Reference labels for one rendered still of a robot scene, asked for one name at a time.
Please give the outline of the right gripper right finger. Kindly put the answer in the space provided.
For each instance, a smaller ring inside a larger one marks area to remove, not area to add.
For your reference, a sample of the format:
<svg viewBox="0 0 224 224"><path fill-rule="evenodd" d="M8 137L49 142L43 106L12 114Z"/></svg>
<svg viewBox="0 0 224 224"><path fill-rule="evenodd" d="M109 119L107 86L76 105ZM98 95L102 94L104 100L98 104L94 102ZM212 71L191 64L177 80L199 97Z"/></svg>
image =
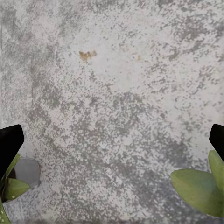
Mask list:
<svg viewBox="0 0 224 224"><path fill-rule="evenodd" d="M214 124L209 140L224 162L224 126Z"/></svg>

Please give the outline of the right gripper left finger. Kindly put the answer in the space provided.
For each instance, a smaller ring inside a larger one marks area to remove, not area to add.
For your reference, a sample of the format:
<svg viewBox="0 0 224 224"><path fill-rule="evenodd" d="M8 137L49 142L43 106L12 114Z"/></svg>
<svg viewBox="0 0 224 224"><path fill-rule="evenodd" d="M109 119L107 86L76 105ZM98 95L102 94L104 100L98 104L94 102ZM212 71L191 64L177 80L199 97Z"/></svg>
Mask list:
<svg viewBox="0 0 224 224"><path fill-rule="evenodd" d="M23 143L24 134L20 124L0 129L0 180Z"/></svg>

